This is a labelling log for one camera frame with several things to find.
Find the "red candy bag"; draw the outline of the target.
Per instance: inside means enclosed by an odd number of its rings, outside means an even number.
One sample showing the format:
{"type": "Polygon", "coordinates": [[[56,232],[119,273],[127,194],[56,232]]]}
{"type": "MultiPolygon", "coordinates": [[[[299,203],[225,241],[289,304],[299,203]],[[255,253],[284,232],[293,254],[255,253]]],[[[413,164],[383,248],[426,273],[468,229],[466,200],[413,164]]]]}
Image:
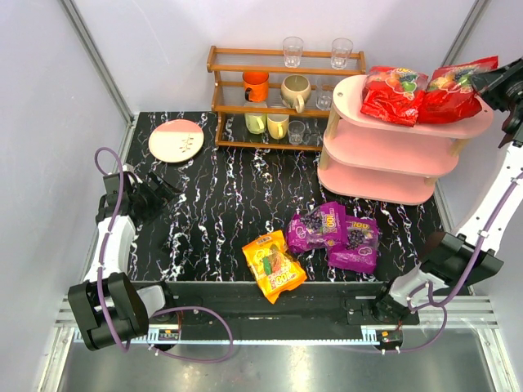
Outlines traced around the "red candy bag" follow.
{"type": "Polygon", "coordinates": [[[427,84],[428,76],[424,73],[374,66],[364,82],[360,112],[386,123],[413,127],[427,84]]]}
{"type": "Polygon", "coordinates": [[[419,107],[418,123],[455,123],[478,114],[481,103],[476,98],[470,77],[497,68],[498,57],[490,56],[435,70],[419,107]]]}

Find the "pink and cream plate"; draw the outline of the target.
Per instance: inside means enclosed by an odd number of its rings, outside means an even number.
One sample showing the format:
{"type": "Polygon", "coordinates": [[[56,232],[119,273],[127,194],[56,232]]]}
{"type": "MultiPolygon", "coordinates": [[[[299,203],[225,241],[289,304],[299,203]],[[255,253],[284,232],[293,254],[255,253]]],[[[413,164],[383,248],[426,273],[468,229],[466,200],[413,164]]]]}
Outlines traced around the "pink and cream plate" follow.
{"type": "Polygon", "coordinates": [[[203,130],[197,123],[176,119],[156,127],[150,135],[148,147],[162,162],[182,163],[193,158],[203,142],[203,130]]]}

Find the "purple candy bag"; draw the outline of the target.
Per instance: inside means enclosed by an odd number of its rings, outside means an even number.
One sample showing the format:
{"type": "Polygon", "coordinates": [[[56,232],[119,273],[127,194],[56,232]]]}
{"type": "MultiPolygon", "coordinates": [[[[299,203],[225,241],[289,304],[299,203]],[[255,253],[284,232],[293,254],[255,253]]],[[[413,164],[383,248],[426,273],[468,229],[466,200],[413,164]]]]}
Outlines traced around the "purple candy bag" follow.
{"type": "Polygon", "coordinates": [[[346,238],[346,208],[337,202],[295,214],[286,229],[288,248],[294,253],[343,245],[346,238]]]}
{"type": "Polygon", "coordinates": [[[346,216],[346,239],[327,250],[330,267],[372,274],[377,266],[379,230],[373,219],[346,216]]]}

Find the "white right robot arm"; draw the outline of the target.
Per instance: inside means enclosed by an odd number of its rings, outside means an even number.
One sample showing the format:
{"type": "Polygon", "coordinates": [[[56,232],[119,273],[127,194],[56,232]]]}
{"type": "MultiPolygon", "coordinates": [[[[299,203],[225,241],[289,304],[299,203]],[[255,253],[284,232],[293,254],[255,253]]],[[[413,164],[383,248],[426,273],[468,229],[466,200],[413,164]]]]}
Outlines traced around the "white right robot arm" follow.
{"type": "Polygon", "coordinates": [[[496,253],[522,202],[522,61],[472,76],[474,92],[492,109],[506,112],[498,172],[482,200],[452,232],[435,232],[424,255],[407,274],[382,286],[370,306],[379,322],[400,323],[409,314],[445,307],[467,286],[496,275],[496,253]]]}

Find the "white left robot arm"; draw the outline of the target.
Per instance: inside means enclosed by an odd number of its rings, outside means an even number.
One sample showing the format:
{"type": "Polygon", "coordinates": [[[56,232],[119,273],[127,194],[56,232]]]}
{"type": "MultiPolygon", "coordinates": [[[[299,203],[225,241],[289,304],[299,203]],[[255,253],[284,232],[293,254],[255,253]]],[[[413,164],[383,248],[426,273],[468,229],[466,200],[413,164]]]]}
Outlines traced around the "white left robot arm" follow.
{"type": "Polygon", "coordinates": [[[128,165],[123,169],[122,193],[118,174],[106,175],[103,181],[93,262],[83,281],[68,291],[78,330],[91,351],[114,345],[113,334],[121,342],[146,335],[149,320],[169,302],[163,283],[135,288],[127,265],[136,229],[153,222],[180,193],[155,172],[142,180],[128,165]]]}

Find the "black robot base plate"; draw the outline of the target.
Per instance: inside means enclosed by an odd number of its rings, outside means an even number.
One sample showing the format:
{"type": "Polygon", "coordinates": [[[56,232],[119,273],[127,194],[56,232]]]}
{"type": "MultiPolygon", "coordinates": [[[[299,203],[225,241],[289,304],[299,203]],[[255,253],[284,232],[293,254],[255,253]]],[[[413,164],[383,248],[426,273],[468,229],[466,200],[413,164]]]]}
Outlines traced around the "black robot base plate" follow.
{"type": "Polygon", "coordinates": [[[303,283],[284,292],[274,304],[255,282],[166,282],[168,299],[175,306],[202,306],[224,318],[230,326],[257,321],[347,322],[356,317],[364,325],[383,325],[371,315],[370,302],[380,283],[303,283]]]}

